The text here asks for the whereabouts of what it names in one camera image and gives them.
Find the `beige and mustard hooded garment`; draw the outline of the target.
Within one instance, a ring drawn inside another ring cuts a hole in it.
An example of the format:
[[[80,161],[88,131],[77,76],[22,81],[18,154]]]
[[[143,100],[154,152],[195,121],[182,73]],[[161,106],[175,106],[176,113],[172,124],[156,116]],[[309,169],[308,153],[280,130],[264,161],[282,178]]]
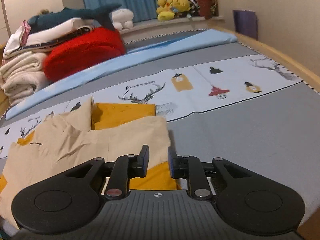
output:
[[[145,178],[131,181],[138,190],[175,190],[167,162],[170,139],[167,121],[152,107],[86,101],[75,111],[46,117],[29,136],[13,142],[1,175],[1,217],[15,224],[13,198],[22,189],[102,157],[138,154],[148,145]]]

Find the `light blue folded sheet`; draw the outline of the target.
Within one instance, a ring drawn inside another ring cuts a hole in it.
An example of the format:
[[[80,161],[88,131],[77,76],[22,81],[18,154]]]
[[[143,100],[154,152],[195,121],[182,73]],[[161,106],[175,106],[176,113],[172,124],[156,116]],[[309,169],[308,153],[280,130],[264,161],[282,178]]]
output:
[[[52,83],[46,88],[28,97],[23,102],[8,109],[3,117],[8,121],[59,94],[139,64],[159,60],[180,53],[238,41],[238,38],[231,33],[216,29],[196,29],[156,35],[131,41],[127,44],[131,45],[139,42],[154,41],[156,39],[161,39],[161,41],[132,49],[122,56],[96,64],[95,66],[89,67],[60,81]]]

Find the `red folded blanket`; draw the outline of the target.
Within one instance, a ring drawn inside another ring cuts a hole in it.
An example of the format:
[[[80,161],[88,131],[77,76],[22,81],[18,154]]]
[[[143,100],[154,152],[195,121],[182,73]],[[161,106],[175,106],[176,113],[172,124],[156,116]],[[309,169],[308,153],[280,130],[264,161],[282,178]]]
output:
[[[43,71],[56,82],[125,52],[119,31],[99,27],[54,48],[43,62]]]

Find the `cream folded blanket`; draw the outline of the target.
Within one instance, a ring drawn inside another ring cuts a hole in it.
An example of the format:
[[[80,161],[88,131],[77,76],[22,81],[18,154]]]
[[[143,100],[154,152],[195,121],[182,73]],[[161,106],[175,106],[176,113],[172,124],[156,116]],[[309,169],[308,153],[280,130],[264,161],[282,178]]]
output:
[[[43,70],[47,57],[47,53],[28,51],[2,61],[1,89],[11,107],[50,84]]]

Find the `white plush toy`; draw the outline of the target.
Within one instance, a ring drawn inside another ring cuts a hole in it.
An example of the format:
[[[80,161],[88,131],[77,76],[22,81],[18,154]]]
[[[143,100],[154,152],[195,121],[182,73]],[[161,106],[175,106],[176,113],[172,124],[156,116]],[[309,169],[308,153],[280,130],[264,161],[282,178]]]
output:
[[[118,9],[112,12],[112,23],[115,29],[131,29],[133,27],[134,14],[129,9]]]

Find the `white folded bedding stack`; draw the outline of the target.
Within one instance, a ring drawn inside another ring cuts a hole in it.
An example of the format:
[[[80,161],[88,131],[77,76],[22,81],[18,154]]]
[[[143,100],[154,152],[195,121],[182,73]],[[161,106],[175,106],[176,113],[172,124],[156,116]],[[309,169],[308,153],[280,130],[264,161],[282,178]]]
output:
[[[83,20],[81,18],[71,18],[53,28],[33,34],[31,33],[31,27],[24,24],[10,36],[3,50],[2,62],[5,63],[10,58],[28,51],[51,51],[55,46],[89,33],[93,29],[93,20]]]

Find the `dark teal shark plush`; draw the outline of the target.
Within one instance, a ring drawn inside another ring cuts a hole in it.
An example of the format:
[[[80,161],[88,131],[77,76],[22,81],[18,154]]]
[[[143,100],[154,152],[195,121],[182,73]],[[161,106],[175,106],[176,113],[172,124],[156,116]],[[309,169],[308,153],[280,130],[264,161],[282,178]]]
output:
[[[60,25],[72,18],[80,18],[83,20],[94,20],[102,27],[114,30],[110,14],[119,9],[121,4],[111,3],[96,9],[70,9],[64,8],[60,12],[50,12],[44,15],[35,15],[27,20],[31,27],[31,33],[47,30]]]

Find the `small yellow plush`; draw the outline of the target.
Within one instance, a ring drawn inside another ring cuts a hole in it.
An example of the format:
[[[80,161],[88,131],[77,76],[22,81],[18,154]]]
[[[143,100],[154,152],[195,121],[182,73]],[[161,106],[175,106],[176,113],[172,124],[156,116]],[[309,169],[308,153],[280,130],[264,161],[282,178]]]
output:
[[[157,0],[156,13],[159,22],[170,21],[175,18],[175,13],[172,11],[172,2],[173,0]]]

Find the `dark red cushion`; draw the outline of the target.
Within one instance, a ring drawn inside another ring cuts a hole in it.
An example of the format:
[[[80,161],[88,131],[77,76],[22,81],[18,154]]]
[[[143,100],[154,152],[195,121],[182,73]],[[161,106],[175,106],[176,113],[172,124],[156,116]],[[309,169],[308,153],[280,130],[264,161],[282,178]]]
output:
[[[219,15],[217,0],[197,0],[199,15],[206,20]]]

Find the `yellow bear plush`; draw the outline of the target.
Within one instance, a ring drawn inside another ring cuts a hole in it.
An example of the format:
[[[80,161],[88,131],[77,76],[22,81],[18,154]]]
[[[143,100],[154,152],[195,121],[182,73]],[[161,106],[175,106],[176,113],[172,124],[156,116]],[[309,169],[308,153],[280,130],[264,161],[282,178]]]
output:
[[[171,10],[175,13],[175,18],[191,18],[191,6],[188,0],[172,0]]]

